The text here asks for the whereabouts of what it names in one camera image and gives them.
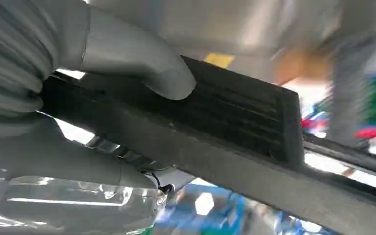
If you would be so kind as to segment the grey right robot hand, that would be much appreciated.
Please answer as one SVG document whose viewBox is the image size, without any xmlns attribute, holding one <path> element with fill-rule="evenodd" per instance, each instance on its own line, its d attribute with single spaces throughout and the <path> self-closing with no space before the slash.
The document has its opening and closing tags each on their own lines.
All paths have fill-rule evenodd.
<svg viewBox="0 0 376 235">
<path fill-rule="evenodd" d="M 60 68 L 132 76 L 170 100 L 196 86 L 160 38 L 82 0 L 0 0 L 0 235 L 140 234 L 165 196 L 40 113 Z"/>
</svg>

